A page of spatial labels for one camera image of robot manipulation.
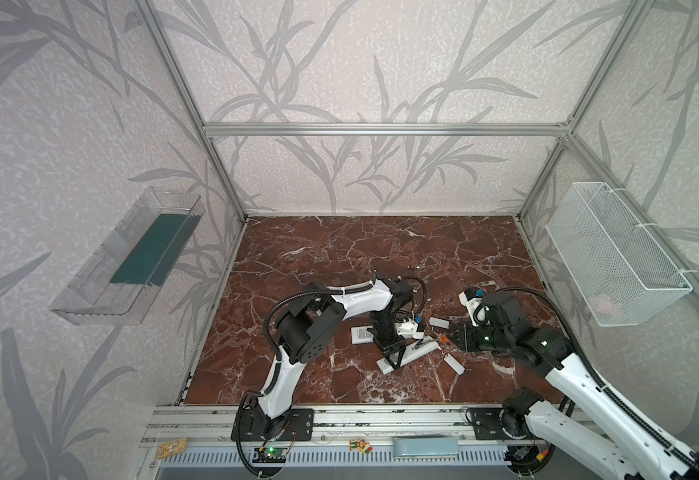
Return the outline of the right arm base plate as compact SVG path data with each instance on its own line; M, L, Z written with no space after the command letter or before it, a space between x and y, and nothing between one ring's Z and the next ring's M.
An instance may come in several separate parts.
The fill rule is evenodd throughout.
M503 408L501 406L471 407L465 410L467 424L473 428L475 439L515 440L515 437L509 435L503 428L502 415Z

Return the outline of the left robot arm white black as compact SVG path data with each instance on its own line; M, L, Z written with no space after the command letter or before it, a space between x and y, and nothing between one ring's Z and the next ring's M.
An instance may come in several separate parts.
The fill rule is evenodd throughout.
M263 321L275 358L254 411L267 421L285 417L306 366L325 351L344 321L357 316L371 317L373 344L391 368L399 369L407 340L397 333L395 320L414 297L407 280L373 276L344 287L313 282L278 302Z

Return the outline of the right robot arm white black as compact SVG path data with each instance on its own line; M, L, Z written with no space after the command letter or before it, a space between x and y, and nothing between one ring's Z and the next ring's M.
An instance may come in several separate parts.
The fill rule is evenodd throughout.
M503 402L503 433L541 439L603 479L699 479L699 450L667 433L605 381L581 353L577 339L533 325L515 292L487 293L475 287L461 292L459 303L469 320L447 337L461 351L505 354L529 366L603 432L595 434L523 388Z

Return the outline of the white remote control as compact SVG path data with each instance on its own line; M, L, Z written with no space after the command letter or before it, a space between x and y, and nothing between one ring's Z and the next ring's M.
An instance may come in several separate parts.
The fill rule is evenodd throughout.
M415 360L418 360L419 358L423 358L429 355L431 352L434 352L435 350L440 349L441 347L439 347L439 343L437 343L437 340L433 339L433 337L425 336L420 340L417 340L416 342L409 344L405 348L405 356L403 356L403 363L401 364L401 368L405 367L407 364L413 363ZM383 372L383 374L385 375L393 372L393 370L391 370L391 367L385 365L385 358L377 360L377 367L379 367L379 370L381 370L381 372Z
M361 345L373 343L373 331L369 326L351 328L351 343Z

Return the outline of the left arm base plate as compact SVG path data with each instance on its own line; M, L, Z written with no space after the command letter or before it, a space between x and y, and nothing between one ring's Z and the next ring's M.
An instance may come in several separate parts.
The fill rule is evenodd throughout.
M310 441L313 437L315 410L292 408L285 414L270 419L261 409L240 409L234 422L232 440L254 442L266 440Z

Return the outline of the white battery cover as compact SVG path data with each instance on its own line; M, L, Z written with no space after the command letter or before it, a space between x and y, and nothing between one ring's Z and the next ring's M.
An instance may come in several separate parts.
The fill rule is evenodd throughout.
M453 355L447 354L443 358L443 361L445 361L445 363L447 363L447 365L449 365L449 367L451 367L451 369L455 371L455 374L457 374L457 376L461 376L465 373L465 367L463 367L463 364L461 364L459 360L455 359Z
M449 326L451 326L451 323L449 323L449 321L447 321L447 320L431 317L431 318L429 318L429 325L431 325L431 327L435 327L435 328L449 329Z

